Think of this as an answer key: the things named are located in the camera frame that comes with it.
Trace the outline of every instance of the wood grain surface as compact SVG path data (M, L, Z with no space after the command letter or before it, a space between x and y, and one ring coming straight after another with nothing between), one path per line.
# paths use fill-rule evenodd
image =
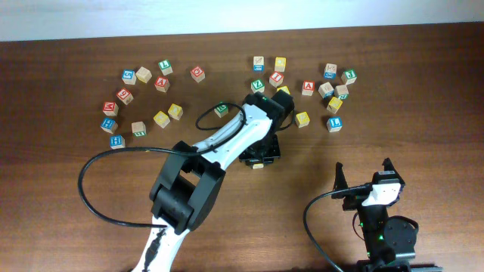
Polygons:
M336 162L350 185L371 180L392 159L407 186L389 209L420 223L415 263L447 271L484 268L484 24L385 26L0 43L0 270L126 271L141 256L149 230L99 220L76 189L87 159L109 149L99 127L102 103L120 107L118 132L129 147L194 144L209 136L195 119L221 100L240 103L261 78L265 94L276 56L287 58L284 85L311 122L281 131L282 157L251 170L234 162L216 204L181 246L173 270L275 271L324 269L303 228L303 209L332 189ZM265 56L266 71L251 70ZM169 59L167 94L127 86L135 99L115 98L124 69L144 66L156 77ZM303 80L325 82L326 63L358 73L338 112L343 129L328 133L321 96L303 97ZM201 66L197 84L190 69ZM153 116L171 103L180 121L162 129ZM227 122L215 113L204 125ZM131 123L145 121L147 137ZM166 155L120 154L95 163L85 177L93 205L109 216L149 222L149 190ZM320 244L339 264L366 259L352 232L351 212L324 199L309 213Z

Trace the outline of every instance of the white backdrop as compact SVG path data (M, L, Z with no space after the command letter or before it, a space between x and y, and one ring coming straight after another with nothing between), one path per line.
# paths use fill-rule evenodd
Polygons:
M0 41L484 20L484 0L1 0Z

